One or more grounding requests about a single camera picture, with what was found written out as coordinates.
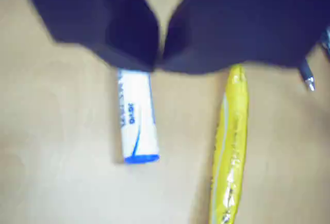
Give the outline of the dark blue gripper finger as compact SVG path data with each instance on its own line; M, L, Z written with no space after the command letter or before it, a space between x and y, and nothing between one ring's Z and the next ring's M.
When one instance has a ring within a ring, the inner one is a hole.
M58 43L78 44L108 64L151 72L159 27L146 0L31 0Z
M161 69L211 73L252 61L296 68L329 24L329 0L183 0Z

